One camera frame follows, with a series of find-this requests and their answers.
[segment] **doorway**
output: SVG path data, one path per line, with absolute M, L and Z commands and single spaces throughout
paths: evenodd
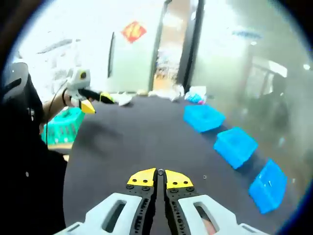
M 173 0 L 163 18 L 162 33 L 153 76 L 153 90 L 168 90 L 177 81 L 190 0 Z

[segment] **door frame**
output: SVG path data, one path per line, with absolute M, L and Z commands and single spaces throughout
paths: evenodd
M 182 47 L 177 84 L 182 84 L 185 91 L 189 91 L 196 55 L 198 51 L 205 0 L 190 0 L 189 20 Z
M 166 0 L 164 2 L 164 6 L 162 9 L 161 17 L 160 17 L 160 22 L 158 24 L 157 32 L 156 32 L 156 41 L 154 45 L 154 52 L 151 60 L 151 70 L 150 70 L 150 79 L 149 79 L 149 84 L 148 84 L 148 90 L 152 91 L 153 89 L 153 79 L 154 79 L 154 74 L 157 70 L 157 55 L 158 55 L 158 49 L 160 47 L 160 42 L 161 42 L 161 34 L 162 34 L 162 29 L 163 29 L 163 18 L 165 16 L 165 13 L 167 11 L 168 4 L 171 3 L 172 0 Z

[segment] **blue plastic basket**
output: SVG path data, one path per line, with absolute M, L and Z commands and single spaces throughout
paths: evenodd
M 247 161 L 258 143 L 239 127 L 220 132 L 214 149 L 234 168 L 237 169 Z
M 287 177 L 271 159 L 249 188 L 249 194 L 262 214 L 272 211 L 282 203 Z
M 190 105 L 185 107 L 183 119 L 196 131 L 204 132 L 219 127 L 225 116 L 208 105 Z

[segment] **teal plastic basket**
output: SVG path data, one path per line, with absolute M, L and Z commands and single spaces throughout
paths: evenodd
M 48 123 L 48 145 L 74 142 L 84 116 L 85 114 L 79 108 L 61 111 Z M 44 142 L 46 141 L 45 133 L 46 125 L 41 135 Z

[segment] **black table surface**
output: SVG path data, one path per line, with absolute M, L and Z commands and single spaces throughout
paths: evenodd
M 259 156 L 257 149 L 242 167 L 234 170 L 213 149 L 216 135 L 231 127 L 224 124 L 204 134 L 197 133 L 183 121 L 186 105 L 190 103 L 172 103 L 158 97 L 134 97 L 127 107 L 94 103 L 97 113 L 85 116 L 67 164 L 67 226 L 83 222 L 92 207 L 114 192 L 123 192 L 131 175 L 152 167 L 188 176 L 197 192 L 234 212 L 238 224 L 246 223 L 266 233 L 274 233 L 284 224 L 296 208 L 291 186 L 278 209 L 260 214 L 248 188 L 266 159 Z M 170 234 L 162 182 L 159 177 L 152 235 Z

